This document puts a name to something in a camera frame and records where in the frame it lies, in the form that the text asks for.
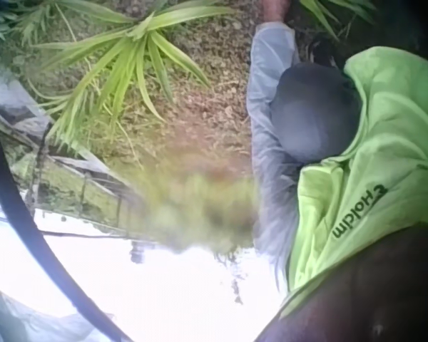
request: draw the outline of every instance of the gray sleeve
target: gray sleeve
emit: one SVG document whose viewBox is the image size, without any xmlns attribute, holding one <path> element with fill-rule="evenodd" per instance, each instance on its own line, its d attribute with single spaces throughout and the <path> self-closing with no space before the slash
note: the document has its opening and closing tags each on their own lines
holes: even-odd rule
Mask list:
<svg viewBox="0 0 428 342">
<path fill-rule="evenodd" d="M 282 23 L 266 23 L 257 28 L 247 91 L 253 172 L 260 187 L 259 221 L 253 234 L 255 248 L 269 258 L 281 293 L 287 292 L 285 266 L 298 225 L 300 167 L 284 152 L 275 137 L 269 104 L 284 70 L 299 62 L 291 28 Z"/>
</svg>

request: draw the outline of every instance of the palm frond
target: palm frond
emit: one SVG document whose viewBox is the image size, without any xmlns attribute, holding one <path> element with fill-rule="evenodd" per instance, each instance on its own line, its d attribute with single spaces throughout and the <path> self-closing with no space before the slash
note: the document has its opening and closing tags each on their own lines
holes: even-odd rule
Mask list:
<svg viewBox="0 0 428 342">
<path fill-rule="evenodd" d="M 39 41 L 40 32 L 46 32 L 46 28 L 49 26 L 52 11 L 51 3 L 19 9 L 19 16 L 13 31 L 22 35 L 22 45 L 31 45 Z"/>
<path fill-rule="evenodd" d="M 211 6 L 217 3 L 213 0 L 187 1 L 159 11 L 167 3 L 167 1 L 159 1 L 156 11 L 153 11 L 143 21 L 131 25 L 133 20 L 130 18 L 124 17 L 122 14 L 115 15 L 115 12 L 99 5 L 91 6 L 85 4 L 85 1 L 79 0 L 54 1 L 61 6 L 121 25 L 115 30 L 78 42 L 47 43 L 36 46 L 60 50 L 42 65 L 43 68 L 69 66 L 91 54 L 100 54 L 97 62 L 73 89 L 66 105 L 63 107 L 60 103 L 54 103 L 54 113 L 61 113 L 59 116 L 61 122 L 54 126 L 54 131 L 57 132 L 55 136 L 61 137 L 61 132 L 66 130 L 69 133 L 64 135 L 65 139 L 74 136 L 72 132 L 76 129 L 78 122 L 75 118 L 76 111 L 83 110 L 85 107 L 84 93 L 88 92 L 92 82 L 98 82 L 100 75 L 106 76 L 106 80 L 95 97 L 94 107 L 87 113 L 102 110 L 106 101 L 112 100 L 112 120 L 117 120 L 123 110 L 126 92 L 136 79 L 144 104 L 156 118 L 164 121 L 162 115 L 156 110 L 147 89 L 148 65 L 153 68 L 160 88 L 169 101 L 173 100 L 173 96 L 167 70 L 163 63 L 164 58 L 172 60 L 177 66 L 193 74 L 205 86 L 209 86 L 209 80 L 189 56 L 164 37 L 162 30 L 194 19 L 234 13 L 228 7 Z"/>
<path fill-rule="evenodd" d="M 93 18 L 100 19 L 102 21 L 107 21 L 109 23 L 115 24 L 129 24 L 136 21 L 136 19 L 129 16 L 125 16 L 118 12 L 112 11 L 105 6 L 94 4 L 90 1 L 84 0 L 56 0 L 56 3 L 71 9 L 73 11 L 79 12 L 81 14 L 86 14 Z"/>
<path fill-rule="evenodd" d="M 365 21 L 372 22 L 372 17 L 369 12 L 374 10 L 375 6 L 372 4 L 371 0 L 326 0 L 326 2 L 350 9 L 354 14 Z M 315 18 L 334 39 L 338 40 L 335 30 L 328 19 L 333 20 L 337 24 L 339 20 L 322 4 L 321 0 L 301 0 L 301 4 L 312 12 Z"/>
</svg>

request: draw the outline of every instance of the green leaf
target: green leaf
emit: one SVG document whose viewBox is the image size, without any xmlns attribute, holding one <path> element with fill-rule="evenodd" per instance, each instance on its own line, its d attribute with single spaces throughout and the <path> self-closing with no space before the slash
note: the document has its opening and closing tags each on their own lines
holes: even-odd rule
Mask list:
<svg viewBox="0 0 428 342">
<path fill-rule="evenodd" d="M 160 12 L 160 14 L 175 11 L 177 9 L 189 9 L 190 7 L 200 7 L 200 6 L 212 6 L 219 2 L 220 0 L 191 0 L 184 1 L 180 4 L 168 7 Z"/>
<path fill-rule="evenodd" d="M 95 36 L 83 39 L 82 41 L 69 41 L 60 43 L 45 43 L 33 45 L 35 48 L 47 48 L 47 49 L 65 49 L 65 48 L 85 48 L 90 45 L 96 45 L 105 41 L 112 41 L 113 39 L 124 37 L 130 28 L 116 28 L 114 30 L 100 33 Z"/>
<path fill-rule="evenodd" d="M 365 21 L 372 23 L 371 16 L 367 13 L 367 11 L 364 8 L 361 7 L 360 4 L 353 4 L 352 0 L 330 0 L 330 1 L 334 4 L 337 4 L 338 6 L 342 6 L 347 9 L 350 9 L 352 12 L 357 14 L 360 18 L 363 18 Z"/>
<path fill-rule="evenodd" d="M 376 6 L 372 3 L 371 0 L 349 0 L 350 2 L 363 6 L 366 9 L 371 9 L 371 10 L 375 10 L 377 9 Z"/>
<path fill-rule="evenodd" d="M 84 0 L 57 0 L 57 4 L 65 6 L 73 11 L 82 14 L 87 14 L 94 18 L 116 24 L 133 23 L 136 20 L 128 16 L 124 16 L 118 12 L 112 11 L 105 6 L 93 4 Z"/>
<path fill-rule="evenodd" d="M 79 93 L 82 93 L 90 82 L 104 70 L 104 68 L 126 47 L 128 43 L 127 38 L 121 38 L 116 44 L 114 44 L 103 56 L 98 60 L 98 62 L 93 66 L 93 68 L 81 79 L 78 85 L 73 90 L 73 95 L 76 97 Z"/>
<path fill-rule="evenodd" d="M 130 85 L 133 74 L 135 73 L 136 63 L 135 58 L 138 54 L 139 43 L 132 43 L 128 51 L 123 52 L 126 61 L 123 65 L 123 72 L 120 82 L 117 86 L 116 93 L 114 94 L 113 113 L 115 117 L 122 112 L 123 99 L 126 96 L 127 89 Z"/>
<path fill-rule="evenodd" d="M 234 14 L 235 11 L 222 6 L 200 6 L 189 9 L 176 9 L 168 13 L 155 16 L 148 26 L 148 31 L 161 29 L 193 19 L 205 18 L 207 16 L 219 16 L 222 14 Z"/>
<path fill-rule="evenodd" d="M 123 80 L 123 74 L 127 69 L 129 59 L 131 58 L 134 50 L 134 44 L 128 39 L 127 44 L 122 48 L 122 51 L 114 63 L 113 69 L 108 75 L 108 80 L 101 89 L 101 94 L 98 98 L 95 111 L 100 110 L 101 106 L 105 103 L 110 94 L 116 93 L 120 82 Z"/>
<path fill-rule="evenodd" d="M 150 33 L 150 38 L 153 42 L 158 46 L 162 52 L 164 52 L 167 57 L 169 57 L 173 62 L 177 63 L 179 66 L 186 69 L 188 72 L 195 75 L 195 77 L 200 80 L 202 84 L 209 87 L 209 80 L 206 77 L 205 73 L 201 70 L 201 68 L 190 59 L 184 52 L 176 48 L 172 43 L 167 41 L 165 37 L 163 37 L 158 32 L 154 31 Z"/>
<path fill-rule="evenodd" d="M 113 42 L 106 41 L 103 43 L 99 43 L 96 45 L 87 45 L 82 48 L 67 48 L 55 56 L 48 59 L 45 63 L 41 65 L 41 70 L 47 71 L 55 68 L 58 64 L 64 64 L 65 66 L 69 66 L 76 62 L 79 62 L 81 59 L 91 55 L 95 51 L 99 51 L 102 48 L 111 47 Z"/>
<path fill-rule="evenodd" d="M 155 0 L 149 8 L 149 13 L 160 11 L 167 3 L 168 0 Z"/>
<path fill-rule="evenodd" d="M 328 23 L 327 17 L 324 15 L 322 9 L 320 9 L 318 5 L 318 0 L 304 0 L 301 1 L 301 4 L 308 10 L 310 10 L 312 14 L 314 14 L 314 16 L 320 21 L 320 23 L 325 27 L 325 29 L 332 35 L 334 39 L 339 41 L 330 23 Z"/>
<path fill-rule="evenodd" d="M 140 42 L 140 46 L 138 49 L 138 55 L 136 56 L 136 79 L 138 81 L 138 87 L 141 92 L 141 96 L 143 98 L 144 103 L 149 108 L 149 110 L 154 114 L 158 119 L 165 121 L 160 114 L 158 114 L 158 111 L 154 107 L 154 104 L 151 101 L 151 98 L 149 98 L 148 89 L 146 88 L 146 81 L 144 79 L 144 52 L 146 48 L 146 41 L 143 40 Z"/>
<path fill-rule="evenodd" d="M 163 59 L 160 56 L 160 51 L 153 39 L 148 39 L 148 51 L 149 56 L 151 57 L 152 66 L 156 72 L 158 82 L 165 94 L 165 97 L 168 101 L 173 102 L 173 94 L 171 93 L 171 86 L 168 80 L 168 74 L 166 73 L 165 64 L 163 64 Z"/>
<path fill-rule="evenodd" d="M 127 37 L 133 37 L 134 41 L 143 38 L 146 30 L 149 26 L 149 23 L 152 21 L 154 13 L 151 13 L 146 19 L 136 25 L 130 32 L 127 33 Z"/>
<path fill-rule="evenodd" d="M 319 7 L 322 10 L 322 12 L 329 16 L 335 23 L 339 23 L 340 21 L 338 20 L 338 18 L 336 18 L 336 16 L 331 13 L 325 6 L 323 6 L 320 2 L 319 2 Z"/>
</svg>

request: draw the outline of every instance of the vegetation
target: vegetation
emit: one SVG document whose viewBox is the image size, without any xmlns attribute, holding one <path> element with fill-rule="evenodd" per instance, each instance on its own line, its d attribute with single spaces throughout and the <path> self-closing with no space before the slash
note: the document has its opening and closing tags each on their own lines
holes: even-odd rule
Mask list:
<svg viewBox="0 0 428 342">
<path fill-rule="evenodd" d="M 250 246 L 256 207 L 252 180 L 243 177 L 250 175 L 250 124 L 243 95 L 258 1 L 225 0 L 237 10 L 235 16 L 181 21 L 157 29 L 152 28 L 161 16 L 169 20 L 176 12 L 185 14 L 180 20 L 186 19 L 188 9 L 207 6 L 232 12 L 214 6 L 217 1 L 179 5 L 169 1 L 178 9 L 167 1 L 154 1 L 156 5 L 146 10 L 133 9 L 136 1 L 131 0 L 95 1 L 105 11 L 93 1 L 88 5 L 76 0 L 22 2 L 32 11 L 21 11 L 6 41 L 0 41 L 0 62 L 10 65 L 28 91 L 58 119 L 56 137 L 76 139 L 90 148 L 146 198 L 146 207 L 136 212 L 127 229 L 151 233 L 175 249 L 203 244 L 224 253 L 237 245 Z M 130 4 L 121 7 L 123 2 Z M 307 8 L 315 3 L 316 16 L 322 8 L 321 1 L 301 2 Z M 365 0 L 349 2 L 369 8 L 362 5 Z M 330 4 L 326 8 L 336 13 Z M 30 17 L 35 10 L 39 15 Z M 321 11 L 329 25 L 336 23 Z M 132 63 L 131 51 L 141 64 L 137 58 Z M 178 60 L 183 55 L 176 53 L 174 58 L 174 51 L 190 58 Z M 208 79 L 212 88 L 205 87 Z M 181 157 L 187 146 L 199 146 L 199 155 L 209 166 L 179 170 L 190 164 Z M 239 171 L 227 171 L 235 163 Z M 82 178 L 48 162 L 40 198 L 48 209 L 73 214 L 82 183 Z M 101 192 L 86 190 L 87 203 L 95 207 L 86 210 L 102 222 L 114 222 L 116 202 L 101 193 L 89 195 L 96 190 Z"/>
<path fill-rule="evenodd" d="M 168 59 L 192 73 L 201 83 L 208 86 L 209 82 L 204 72 L 184 52 L 171 44 L 163 35 L 163 30 L 186 21 L 231 14 L 227 7 L 212 6 L 218 1 L 195 0 L 162 9 L 167 1 L 158 1 L 158 7 L 141 22 L 124 16 L 106 7 L 82 0 L 52 0 L 26 15 L 15 29 L 21 30 L 24 41 L 31 37 L 37 38 L 38 28 L 45 30 L 47 17 L 51 7 L 55 6 L 60 15 L 68 21 L 60 10 L 59 5 L 74 11 L 88 14 L 112 24 L 118 24 L 105 33 L 72 43 L 46 43 L 39 48 L 59 49 L 56 54 L 44 63 L 41 68 L 52 68 L 58 64 L 69 66 L 86 58 L 88 73 L 79 81 L 77 86 L 67 95 L 44 96 L 49 100 L 45 105 L 51 107 L 48 113 L 58 116 L 51 131 L 57 140 L 71 143 L 79 136 L 80 128 L 89 121 L 89 116 L 98 111 L 107 110 L 113 121 L 117 121 L 123 110 L 123 102 L 129 86 L 137 83 L 142 99 L 149 110 L 159 119 L 157 112 L 146 88 L 145 65 L 150 60 L 158 82 L 166 96 L 173 101 L 168 81 L 167 70 L 163 59 Z M 98 54 L 98 60 L 91 66 L 88 57 Z M 98 85 L 99 76 L 106 81 Z M 106 106 L 112 103 L 111 110 Z"/>
<path fill-rule="evenodd" d="M 338 5 L 351 10 L 355 15 L 363 18 L 365 21 L 372 22 L 369 11 L 374 10 L 375 6 L 371 0 L 326 0 L 327 3 Z M 322 3 L 320 0 L 301 0 L 301 4 L 306 7 L 330 33 L 334 39 L 338 39 L 329 19 L 339 24 L 339 19 Z"/>
</svg>

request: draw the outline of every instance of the black cable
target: black cable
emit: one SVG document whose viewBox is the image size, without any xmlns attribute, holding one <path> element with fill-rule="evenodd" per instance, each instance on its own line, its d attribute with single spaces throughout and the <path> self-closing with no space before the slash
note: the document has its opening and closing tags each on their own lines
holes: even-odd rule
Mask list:
<svg viewBox="0 0 428 342">
<path fill-rule="evenodd" d="M 14 184 L 14 179 L 9 170 L 1 143 L 0 205 L 8 218 L 9 224 L 19 235 L 21 241 L 26 245 L 27 249 L 57 287 L 70 299 L 71 303 L 78 309 L 78 312 L 112 341 L 132 341 L 84 293 L 46 243 Z"/>
</svg>

